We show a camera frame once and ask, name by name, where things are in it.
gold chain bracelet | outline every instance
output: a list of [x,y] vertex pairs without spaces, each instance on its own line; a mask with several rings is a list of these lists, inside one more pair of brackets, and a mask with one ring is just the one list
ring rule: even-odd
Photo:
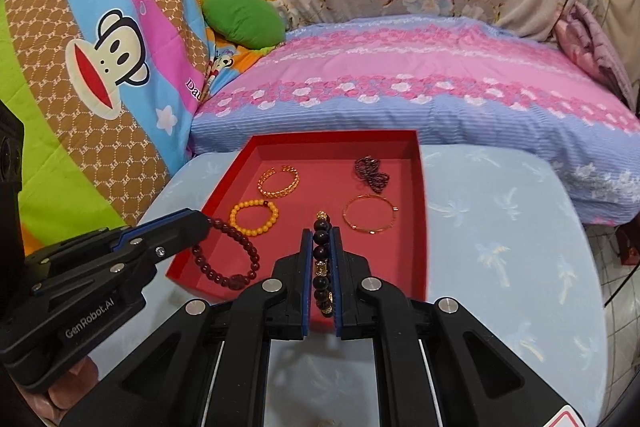
[[[347,210],[351,206],[351,203],[362,198],[375,198],[377,200],[385,201],[385,203],[387,203],[391,207],[391,210],[393,210],[393,214],[391,216],[391,222],[388,225],[381,227],[380,229],[364,229],[363,227],[354,225],[351,221],[349,221],[349,219],[347,218]],[[394,225],[394,223],[396,222],[396,213],[398,212],[398,210],[399,210],[398,207],[394,206],[393,203],[391,203],[391,201],[387,200],[382,196],[379,196],[378,194],[362,194],[348,201],[348,203],[344,206],[344,210],[342,211],[342,219],[344,219],[344,222],[347,225],[349,225],[349,228],[351,230],[356,230],[357,232],[364,232],[364,233],[371,233],[371,234],[380,233],[390,229]]]
[[268,190],[264,190],[262,188],[262,184],[267,180],[267,178],[269,178],[270,176],[273,176],[276,173],[276,169],[271,168],[267,172],[265,172],[262,176],[260,176],[260,179],[258,180],[258,190],[260,190],[260,194],[262,194],[265,198],[270,198],[271,200],[274,200],[275,198],[281,198],[283,196],[287,196],[288,194],[296,190],[296,187],[298,187],[298,184],[300,183],[300,174],[298,174],[298,171],[295,170],[290,165],[283,165],[282,172],[291,172],[291,174],[293,174],[293,181],[291,182],[291,184],[288,187],[283,188],[282,190],[276,190],[275,192],[269,192]]

gold bangle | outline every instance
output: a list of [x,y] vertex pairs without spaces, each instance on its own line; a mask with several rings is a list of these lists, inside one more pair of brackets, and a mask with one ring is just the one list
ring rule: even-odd
[[[381,229],[363,229],[363,227],[358,227],[357,225],[354,225],[351,221],[349,221],[349,219],[347,219],[347,210],[349,208],[349,206],[351,205],[351,203],[353,203],[356,200],[359,200],[360,198],[376,198],[377,200],[382,200],[385,201],[385,203],[388,203],[388,205],[391,207],[391,209],[393,210],[393,214],[391,216],[391,222],[382,227]],[[384,232],[387,229],[390,229],[394,223],[396,222],[396,212],[398,211],[398,207],[393,206],[393,203],[391,203],[391,201],[387,200],[386,198],[379,196],[378,194],[362,194],[360,196],[356,196],[355,198],[353,198],[353,200],[348,201],[348,203],[344,206],[344,210],[342,211],[342,219],[344,219],[344,222],[349,225],[349,228],[351,230],[356,230],[357,232],[365,232],[365,233],[380,233],[380,232]]]
[[[236,215],[238,214],[238,212],[241,209],[249,208],[250,206],[266,206],[271,211],[270,219],[261,227],[258,227],[257,229],[253,229],[253,230],[243,229],[242,227],[239,227],[238,223],[236,222]],[[279,212],[275,204],[271,203],[271,201],[265,201],[265,200],[243,201],[242,203],[236,204],[236,206],[234,206],[231,209],[231,213],[229,213],[229,224],[232,227],[234,227],[236,230],[238,230],[238,232],[243,233],[247,237],[255,237],[256,235],[269,232],[269,229],[276,224],[276,221],[278,220],[278,214]]]
[[275,192],[268,192],[267,190],[263,190],[262,184],[266,181],[267,178],[273,176],[276,173],[276,169],[271,168],[262,176],[260,176],[260,179],[258,180],[258,190],[260,190],[260,194],[262,194],[265,198],[271,198],[272,200],[274,200],[275,198],[287,196],[288,194],[296,190],[296,187],[298,187],[298,184],[300,183],[300,174],[298,174],[298,171],[290,165],[283,165],[282,172],[291,172],[291,174],[293,174],[294,177],[291,184],[288,187],[283,188],[283,190],[276,190]]

purple cloth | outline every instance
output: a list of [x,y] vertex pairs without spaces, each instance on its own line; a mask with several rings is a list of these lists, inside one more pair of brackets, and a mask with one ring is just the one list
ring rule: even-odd
[[575,3],[556,23],[554,33],[574,64],[636,111],[636,99],[622,60],[584,4]]

beaded bracelet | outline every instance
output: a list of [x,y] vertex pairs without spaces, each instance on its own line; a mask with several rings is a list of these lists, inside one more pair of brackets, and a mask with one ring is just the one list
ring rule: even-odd
[[[266,206],[271,211],[270,219],[263,226],[253,230],[243,229],[242,227],[238,227],[238,223],[236,222],[236,216],[238,215],[238,212],[243,208],[249,208],[250,206]],[[234,206],[231,209],[231,212],[229,213],[229,224],[232,227],[234,227],[236,230],[238,230],[238,232],[244,235],[247,235],[249,237],[255,237],[256,235],[260,235],[261,233],[269,232],[269,229],[276,224],[276,221],[278,220],[279,215],[280,215],[279,211],[277,210],[275,204],[271,203],[271,201],[248,200],[248,201],[243,201],[242,203],[236,204],[236,206]]]
[[324,317],[334,314],[334,296],[331,292],[331,280],[329,279],[331,247],[329,244],[329,230],[331,221],[325,212],[318,212],[314,223],[314,259],[316,260],[316,276],[312,284],[315,288],[314,297],[316,306],[320,308]]
[[231,239],[242,245],[244,251],[251,260],[251,270],[249,270],[246,275],[237,273],[231,277],[224,277],[222,273],[216,272],[211,265],[207,263],[207,260],[202,255],[202,248],[200,245],[195,245],[191,248],[194,261],[200,268],[200,271],[204,273],[210,281],[220,284],[222,287],[228,287],[230,290],[241,290],[257,277],[256,272],[260,269],[260,264],[258,263],[258,261],[260,261],[260,256],[258,255],[258,251],[243,233],[240,233],[238,230],[226,224],[222,219],[211,219],[210,222],[214,229],[220,230],[222,233],[226,233],[226,235]]

red tray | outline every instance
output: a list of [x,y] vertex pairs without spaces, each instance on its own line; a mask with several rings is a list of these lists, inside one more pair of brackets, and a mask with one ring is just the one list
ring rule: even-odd
[[[396,223],[382,233],[351,230],[342,219],[345,204],[372,190],[355,174],[358,158],[373,156],[381,160],[380,171],[390,176],[383,192],[399,211]],[[282,165],[300,173],[300,184],[290,195],[273,200],[280,211],[277,223],[268,233],[252,237],[260,255],[258,280],[266,279],[276,259],[296,253],[303,229],[312,229],[316,213],[324,210],[334,227],[340,228],[346,251],[363,255],[373,275],[398,286],[408,297],[423,300],[427,284],[427,236],[424,182],[418,139],[414,131],[342,131],[270,134],[254,136],[229,167],[203,212],[228,221],[229,211],[240,201],[260,199],[260,176],[274,167],[277,173],[264,184],[265,190],[279,190],[292,181]],[[391,208],[373,198],[354,202],[349,218],[358,226],[383,227],[390,221]],[[240,226],[254,229],[270,217],[266,208],[252,207],[238,213]],[[208,263],[230,276],[246,273],[249,258],[238,243],[212,230],[201,244]],[[195,266],[188,251],[174,258],[167,277],[181,286],[216,301],[233,299],[238,292],[208,280]],[[326,330],[332,321],[322,317],[311,305],[312,327]]]

